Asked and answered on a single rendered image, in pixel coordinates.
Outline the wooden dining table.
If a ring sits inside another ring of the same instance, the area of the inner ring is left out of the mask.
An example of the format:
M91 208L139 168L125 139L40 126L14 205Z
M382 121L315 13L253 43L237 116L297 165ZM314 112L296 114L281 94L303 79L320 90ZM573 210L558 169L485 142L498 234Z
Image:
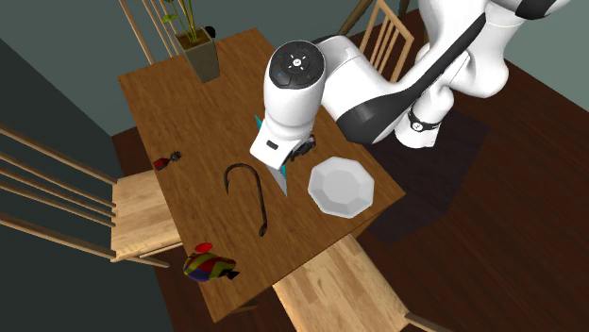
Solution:
M313 129L316 146L287 166L285 196L249 152L264 113L263 76L273 46L252 28L218 41L216 50L220 75L207 83L182 56L122 75L119 82L147 155L182 154L157 178L186 251L209 242L216 255L237 263L236 278L200 287L211 317L220 321L377 217L403 190L321 111ZM323 213L308 194L312 168L331 157L357 160L375 180L373 205L353 219ZM249 164L260 176L268 220L263 237L253 174L232 170L225 191L224 170L233 163Z

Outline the potted green plant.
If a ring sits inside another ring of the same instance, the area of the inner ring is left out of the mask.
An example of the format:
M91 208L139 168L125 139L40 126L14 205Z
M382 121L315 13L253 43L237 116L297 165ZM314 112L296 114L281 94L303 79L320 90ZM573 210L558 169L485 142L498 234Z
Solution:
M212 38L194 22L192 0L163 0L172 6L173 12L165 14L163 21L178 21L181 30L175 34L181 52L201 83L209 82L220 75L217 50Z

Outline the white octagonal bowl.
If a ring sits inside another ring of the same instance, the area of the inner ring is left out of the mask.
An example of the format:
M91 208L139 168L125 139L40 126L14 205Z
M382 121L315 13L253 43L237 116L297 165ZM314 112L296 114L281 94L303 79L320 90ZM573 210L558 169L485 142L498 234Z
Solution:
M308 194L319 209L332 216L353 219L374 201L375 180L357 161L331 157L314 166Z

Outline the small red spiky tool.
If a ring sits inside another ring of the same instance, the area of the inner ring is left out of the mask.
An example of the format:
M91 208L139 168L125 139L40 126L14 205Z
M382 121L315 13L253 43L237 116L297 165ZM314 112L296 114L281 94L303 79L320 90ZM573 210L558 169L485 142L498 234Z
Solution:
M173 152L168 158L159 158L153 162L153 166L157 171L160 171L168 166L170 162L179 161L182 154L179 151Z

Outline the large black hook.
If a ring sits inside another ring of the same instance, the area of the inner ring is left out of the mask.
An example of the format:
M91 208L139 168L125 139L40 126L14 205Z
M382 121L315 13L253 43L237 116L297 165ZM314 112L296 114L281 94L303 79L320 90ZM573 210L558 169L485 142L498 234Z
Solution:
M226 193L229 193L229 178L228 178L229 173L232 170L237 169L237 168L243 168L243 169L249 170L255 178L257 192L258 192L258 196L259 196L259 203L260 203L260 208L261 208L261 217L262 217L262 224L259 229L259 236L263 237L267 231L268 220L267 220L267 212L266 212L265 202L264 202L264 197L263 197L263 189L262 189L262 185L261 185L261 179L260 179L260 176L259 176L258 172L256 171L256 169L253 166L246 164L246 163L233 163L233 164L229 165L224 170L224 174L223 174L225 191L226 191Z

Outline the multicoloured toy fish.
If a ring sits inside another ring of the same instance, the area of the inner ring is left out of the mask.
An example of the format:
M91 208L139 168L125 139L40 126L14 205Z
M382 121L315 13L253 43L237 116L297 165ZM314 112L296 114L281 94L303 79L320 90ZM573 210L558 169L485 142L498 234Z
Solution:
M197 282L206 282L219 277L235 278L239 272L235 270L236 261L232 258L220 257L210 250L212 244L202 242L195 246L183 265L183 273Z

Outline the light wooden chair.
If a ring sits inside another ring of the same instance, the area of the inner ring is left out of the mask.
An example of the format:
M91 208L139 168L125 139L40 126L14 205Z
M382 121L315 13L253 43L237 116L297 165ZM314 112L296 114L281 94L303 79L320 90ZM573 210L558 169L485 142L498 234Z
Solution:
M452 332L411 313L351 235L273 289L297 332Z
M43 191L45 195L18 188L3 180L0 180L0 189L108 226L110 247L60 234L3 212L0 212L0 224L82 252L108 258L112 262L128 260L161 268L169 266L168 263L156 259L155 255L178 248L182 241L153 171L116 179L3 124L0 124L0 134L112 186L112 199L108 201L0 152L1 160L36 177L29 178L5 167L0 167L1 175Z
M395 61L395 68L390 77L391 82L397 82L412 48L414 37L384 0L376 0L359 49L362 53L366 50L380 12L384 14L384 18L376 38L376 43L369 52L369 62L382 75L398 43L399 37L402 37L404 43L400 47L400 53Z
M170 10L164 0L117 0L133 39L149 65L180 53L174 23L165 23Z

